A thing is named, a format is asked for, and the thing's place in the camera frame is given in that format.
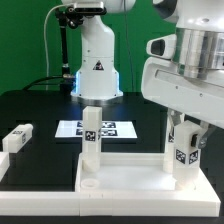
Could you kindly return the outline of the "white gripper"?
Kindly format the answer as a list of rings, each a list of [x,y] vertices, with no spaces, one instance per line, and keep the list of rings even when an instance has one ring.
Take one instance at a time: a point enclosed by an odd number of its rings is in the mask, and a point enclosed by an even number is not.
[[[224,70],[209,71],[206,80],[181,76],[171,61],[176,40],[172,34],[147,43],[149,58],[143,68],[141,92],[145,99],[169,108],[170,136],[174,136],[174,127],[184,121],[185,114],[202,120],[191,146],[203,149],[215,126],[224,129]]]

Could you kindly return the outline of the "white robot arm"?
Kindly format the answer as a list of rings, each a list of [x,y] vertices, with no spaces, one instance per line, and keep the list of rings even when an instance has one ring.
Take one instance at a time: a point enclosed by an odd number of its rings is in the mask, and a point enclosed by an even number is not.
[[[82,66],[71,96],[85,101],[122,95],[114,69],[114,33],[101,17],[131,9],[136,0],[62,0],[71,27],[82,32]],[[150,40],[143,97],[224,129],[224,0],[152,0],[172,35]]]

